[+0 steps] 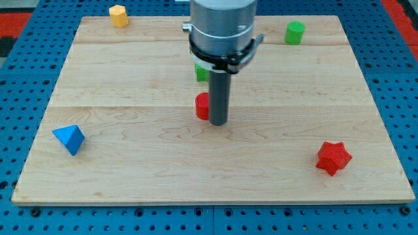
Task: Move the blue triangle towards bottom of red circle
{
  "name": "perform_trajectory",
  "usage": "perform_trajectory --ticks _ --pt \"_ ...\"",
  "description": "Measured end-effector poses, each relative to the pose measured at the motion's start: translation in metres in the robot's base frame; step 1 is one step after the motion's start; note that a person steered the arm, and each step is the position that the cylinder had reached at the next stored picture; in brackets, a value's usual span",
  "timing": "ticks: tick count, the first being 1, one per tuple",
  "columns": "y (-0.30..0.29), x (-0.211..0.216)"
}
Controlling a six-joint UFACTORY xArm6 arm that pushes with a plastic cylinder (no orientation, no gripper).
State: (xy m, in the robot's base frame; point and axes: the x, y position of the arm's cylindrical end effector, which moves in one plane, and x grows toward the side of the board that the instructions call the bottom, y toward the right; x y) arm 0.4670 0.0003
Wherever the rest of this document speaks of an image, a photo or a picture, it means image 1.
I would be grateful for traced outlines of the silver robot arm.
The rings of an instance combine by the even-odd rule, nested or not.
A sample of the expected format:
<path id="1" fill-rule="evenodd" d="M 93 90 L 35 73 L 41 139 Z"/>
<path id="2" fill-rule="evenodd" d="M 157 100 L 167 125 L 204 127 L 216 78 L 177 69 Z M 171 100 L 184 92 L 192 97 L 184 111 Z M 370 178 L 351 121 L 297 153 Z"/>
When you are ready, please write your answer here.
<path id="1" fill-rule="evenodd" d="M 264 35 L 253 36 L 256 0 L 191 0 L 189 51 L 202 68 L 237 74 L 256 54 Z"/>

